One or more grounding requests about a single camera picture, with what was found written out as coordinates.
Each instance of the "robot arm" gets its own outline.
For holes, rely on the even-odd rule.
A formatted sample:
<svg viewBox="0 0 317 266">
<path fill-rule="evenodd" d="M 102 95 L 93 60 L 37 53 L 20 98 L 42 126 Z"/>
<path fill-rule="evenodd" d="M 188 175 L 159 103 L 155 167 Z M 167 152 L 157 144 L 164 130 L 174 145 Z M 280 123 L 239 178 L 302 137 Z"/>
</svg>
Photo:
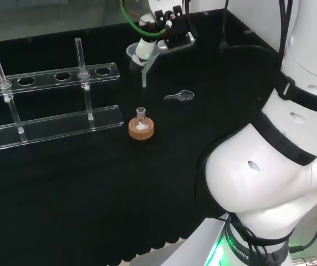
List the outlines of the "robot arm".
<svg viewBox="0 0 317 266">
<path fill-rule="evenodd" d="M 132 69 L 142 69 L 157 45 L 160 54 L 166 54 L 191 47 L 195 43 L 187 21 L 183 15 L 181 0 L 149 0 L 150 13 L 139 21 L 142 30 L 160 32 L 159 41 L 145 36 L 141 38 L 132 57 Z"/>
<path fill-rule="evenodd" d="M 216 202 L 261 239 L 288 237 L 317 204 L 317 2 L 302 0 L 282 73 L 289 77 L 282 93 L 274 90 L 258 122 L 219 145 L 206 164 L 206 181 Z M 301 100 L 295 95 L 295 82 Z M 231 225 L 223 238 L 228 261 L 246 265 L 241 257 L 248 243 Z M 236 252 L 238 242 L 240 250 Z M 266 246 L 268 257 L 283 252 L 287 242 Z M 293 265 L 290 255 L 275 265 Z"/>
</svg>

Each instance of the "white wall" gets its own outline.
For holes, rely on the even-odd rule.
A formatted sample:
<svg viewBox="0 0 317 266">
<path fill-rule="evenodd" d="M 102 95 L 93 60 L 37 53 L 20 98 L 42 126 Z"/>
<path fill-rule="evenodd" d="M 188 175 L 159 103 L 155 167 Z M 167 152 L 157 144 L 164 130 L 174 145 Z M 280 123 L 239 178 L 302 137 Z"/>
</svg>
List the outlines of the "white wall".
<svg viewBox="0 0 317 266">
<path fill-rule="evenodd" d="M 192 11 L 223 8 L 225 0 L 192 0 Z M 294 25 L 299 0 L 294 1 L 291 28 Z M 277 0 L 230 0 L 228 9 L 254 30 L 275 50 L 279 50 L 280 13 Z"/>
</svg>

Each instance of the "black band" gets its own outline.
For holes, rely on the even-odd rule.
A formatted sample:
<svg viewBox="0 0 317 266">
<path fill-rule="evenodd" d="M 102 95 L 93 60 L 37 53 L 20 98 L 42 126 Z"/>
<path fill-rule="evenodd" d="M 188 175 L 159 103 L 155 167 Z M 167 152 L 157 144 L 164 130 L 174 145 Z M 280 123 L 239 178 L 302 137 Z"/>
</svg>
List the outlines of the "black band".
<svg viewBox="0 0 317 266">
<path fill-rule="evenodd" d="M 316 159 L 315 155 L 302 150 L 285 137 L 263 112 L 251 124 L 273 148 L 298 165 L 305 166 Z"/>
<path fill-rule="evenodd" d="M 295 86 L 295 81 L 281 71 L 275 72 L 275 89 L 283 100 L 291 100 L 317 112 L 317 96 Z"/>
<path fill-rule="evenodd" d="M 235 236 L 231 231 L 231 224 L 226 224 L 225 226 L 225 237 L 230 249 L 241 262 L 243 262 L 246 265 L 250 265 L 249 256 L 252 255 L 253 266 L 266 265 L 264 261 L 262 261 L 261 258 L 258 257 L 257 252 L 253 250 L 252 252 L 250 252 L 248 248 L 246 248 L 244 245 L 242 245 L 236 240 Z M 287 239 L 284 242 L 285 244 L 282 246 L 280 250 L 268 253 L 267 262 L 269 266 L 280 266 L 286 260 L 289 253 L 289 241 Z"/>
<path fill-rule="evenodd" d="M 230 219 L 234 223 L 242 224 L 239 218 L 237 217 L 236 213 L 229 213 Z M 285 241 L 287 241 L 290 236 L 293 234 L 294 230 L 292 230 L 287 236 L 278 238 L 278 239 L 265 239 L 265 238 L 259 238 L 259 237 L 252 237 L 250 235 L 245 235 L 238 227 L 234 227 L 238 234 L 241 236 L 241 238 L 250 243 L 251 245 L 257 245 L 259 247 L 267 247 L 269 245 L 278 245 L 282 244 Z"/>
</svg>

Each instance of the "metal connector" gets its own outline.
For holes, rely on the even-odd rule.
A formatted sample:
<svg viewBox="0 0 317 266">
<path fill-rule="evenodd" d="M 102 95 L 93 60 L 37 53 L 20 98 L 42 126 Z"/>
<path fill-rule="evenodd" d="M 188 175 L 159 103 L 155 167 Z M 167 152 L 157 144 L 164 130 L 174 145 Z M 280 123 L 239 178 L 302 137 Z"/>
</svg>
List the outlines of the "metal connector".
<svg viewBox="0 0 317 266">
<path fill-rule="evenodd" d="M 293 260 L 294 266 L 317 266 L 317 258 L 310 257 L 306 259 L 295 259 Z"/>
</svg>

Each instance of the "black mat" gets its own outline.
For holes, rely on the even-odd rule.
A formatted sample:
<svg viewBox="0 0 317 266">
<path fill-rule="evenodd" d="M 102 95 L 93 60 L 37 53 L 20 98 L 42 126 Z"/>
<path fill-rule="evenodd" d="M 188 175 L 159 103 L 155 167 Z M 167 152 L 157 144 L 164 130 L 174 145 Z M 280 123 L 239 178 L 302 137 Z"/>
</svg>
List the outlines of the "black mat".
<svg viewBox="0 0 317 266">
<path fill-rule="evenodd" d="M 93 107 L 119 104 L 125 125 L 0 151 L 0 265 L 118 265 L 122 259 L 187 238 L 203 221 L 193 196 L 205 144 L 235 128 L 249 105 L 272 90 L 273 62 L 260 51 L 218 52 L 221 11 L 194 14 L 193 49 L 159 58 L 148 87 L 129 73 L 127 24 L 0 42 L 6 75 L 77 65 L 74 38 L 88 65 L 116 62 L 118 81 L 91 90 Z M 230 44 L 264 44 L 234 16 Z M 192 90 L 194 102 L 163 97 Z M 18 94 L 22 120 L 85 110 L 78 86 Z M 155 122 L 147 143 L 127 123 L 144 106 Z M 0 98 L 0 125 L 12 122 Z"/>
</svg>

